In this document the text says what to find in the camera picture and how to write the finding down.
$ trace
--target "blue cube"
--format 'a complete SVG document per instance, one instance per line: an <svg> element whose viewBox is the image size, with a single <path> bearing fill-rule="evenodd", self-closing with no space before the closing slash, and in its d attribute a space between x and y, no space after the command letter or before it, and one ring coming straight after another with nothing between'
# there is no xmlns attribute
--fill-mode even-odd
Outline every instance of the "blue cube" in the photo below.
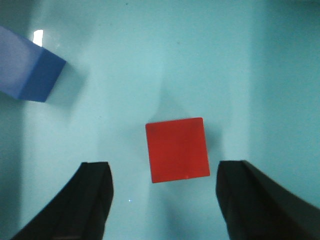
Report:
<svg viewBox="0 0 320 240"><path fill-rule="evenodd" d="M0 26L0 91L45 102L66 61Z"/></svg>

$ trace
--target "blue cube top face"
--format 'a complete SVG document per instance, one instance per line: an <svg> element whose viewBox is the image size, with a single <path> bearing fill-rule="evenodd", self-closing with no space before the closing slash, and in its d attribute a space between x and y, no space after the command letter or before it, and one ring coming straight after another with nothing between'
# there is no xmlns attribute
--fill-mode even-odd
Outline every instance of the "blue cube top face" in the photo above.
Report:
<svg viewBox="0 0 320 240"><path fill-rule="evenodd" d="M19 98L43 48L0 26L0 91Z"/></svg>

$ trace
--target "cube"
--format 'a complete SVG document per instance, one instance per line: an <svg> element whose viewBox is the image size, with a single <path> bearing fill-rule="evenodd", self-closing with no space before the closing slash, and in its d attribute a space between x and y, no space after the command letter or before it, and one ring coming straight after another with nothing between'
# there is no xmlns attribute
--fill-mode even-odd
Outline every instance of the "cube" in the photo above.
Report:
<svg viewBox="0 0 320 240"><path fill-rule="evenodd" d="M0 26L0 91L45 102L66 61Z"/></svg>
<svg viewBox="0 0 320 240"><path fill-rule="evenodd" d="M153 183L210 176L201 117L147 123Z"/></svg>

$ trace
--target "table surface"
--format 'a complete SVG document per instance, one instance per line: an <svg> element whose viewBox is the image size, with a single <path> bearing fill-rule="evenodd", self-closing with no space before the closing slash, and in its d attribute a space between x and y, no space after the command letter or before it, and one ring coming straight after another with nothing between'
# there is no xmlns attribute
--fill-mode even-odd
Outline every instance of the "table surface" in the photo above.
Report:
<svg viewBox="0 0 320 240"><path fill-rule="evenodd" d="M221 160L249 160L320 207L320 5L11 0L0 24L67 61L46 103L0 93L0 239L108 161L109 240L228 239ZM151 183L145 124L202 117L211 176Z"/></svg>

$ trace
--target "red block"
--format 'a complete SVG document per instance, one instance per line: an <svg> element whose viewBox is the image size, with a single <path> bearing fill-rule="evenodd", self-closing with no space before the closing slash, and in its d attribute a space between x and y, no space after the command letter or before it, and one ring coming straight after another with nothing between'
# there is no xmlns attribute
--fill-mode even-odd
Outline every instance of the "red block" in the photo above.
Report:
<svg viewBox="0 0 320 240"><path fill-rule="evenodd" d="M153 183L210 176L202 117L147 123Z"/></svg>

